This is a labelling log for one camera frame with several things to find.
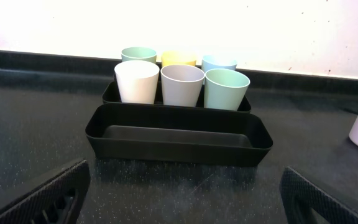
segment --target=black countertop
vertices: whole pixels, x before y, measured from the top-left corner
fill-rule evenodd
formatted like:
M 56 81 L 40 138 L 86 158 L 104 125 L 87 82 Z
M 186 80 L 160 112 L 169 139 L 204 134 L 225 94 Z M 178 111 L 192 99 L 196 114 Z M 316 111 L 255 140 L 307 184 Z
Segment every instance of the black countertop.
M 293 166 L 358 200 L 358 96 L 250 88 L 274 146 L 258 167 L 98 160 L 85 126 L 110 82 L 0 70 L 0 192 L 77 157 L 91 185 L 78 223 L 286 223 L 278 185 Z

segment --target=green cup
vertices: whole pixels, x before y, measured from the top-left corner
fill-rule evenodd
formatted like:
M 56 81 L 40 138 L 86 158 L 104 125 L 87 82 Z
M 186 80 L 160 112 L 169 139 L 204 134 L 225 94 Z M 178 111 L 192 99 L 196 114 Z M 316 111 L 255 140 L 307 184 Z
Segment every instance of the green cup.
M 211 69 L 205 78 L 205 108 L 237 110 L 250 84 L 244 74 L 225 68 Z
M 121 58 L 123 62 L 128 60 L 143 60 L 155 63 L 157 52 L 147 47 L 129 47 L 121 51 Z

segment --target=black plastic tray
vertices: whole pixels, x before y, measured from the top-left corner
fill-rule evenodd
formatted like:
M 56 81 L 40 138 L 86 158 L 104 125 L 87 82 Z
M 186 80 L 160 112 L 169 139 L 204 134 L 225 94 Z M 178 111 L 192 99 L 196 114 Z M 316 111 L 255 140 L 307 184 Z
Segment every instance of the black plastic tray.
M 98 158 L 256 166 L 273 141 L 249 113 L 106 103 L 85 129 Z
M 121 103 L 121 97 L 119 96 L 119 90 L 117 82 L 113 81 L 106 88 L 102 96 L 103 103 Z M 161 81 L 157 83 L 157 91 L 155 92 L 155 105 L 163 105 L 162 101 L 162 86 Z M 196 104 L 198 108 L 204 108 L 204 85 L 201 87 L 200 95 L 198 97 L 198 101 Z M 249 104 L 246 97 L 242 99 L 242 102 L 239 106 L 237 112 L 246 112 L 249 113 L 251 111 L 251 105 Z

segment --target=tray filled with cups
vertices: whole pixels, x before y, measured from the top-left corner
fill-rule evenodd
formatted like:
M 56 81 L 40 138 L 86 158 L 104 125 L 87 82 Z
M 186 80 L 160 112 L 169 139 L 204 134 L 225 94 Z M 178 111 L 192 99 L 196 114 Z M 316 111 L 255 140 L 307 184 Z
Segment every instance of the tray filled with cups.
M 273 141 L 250 111 L 250 80 L 236 61 L 152 49 L 124 49 L 115 81 L 86 127 L 98 158 L 256 166 Z

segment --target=tray bottom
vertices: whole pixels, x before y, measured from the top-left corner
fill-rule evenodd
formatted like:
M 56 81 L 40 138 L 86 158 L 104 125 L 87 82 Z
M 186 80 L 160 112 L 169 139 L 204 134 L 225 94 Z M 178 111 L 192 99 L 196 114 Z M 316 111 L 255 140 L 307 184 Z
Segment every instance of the tray bottom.
M 208 144 L 214 146 L 252 147 L 247 136 L 233 133 L 213 133 L 207 131 L 189 131 L 163 128 L 144 128 L 112 125 L 106 128 L 102 138 L 169 142 L 186 144 Z

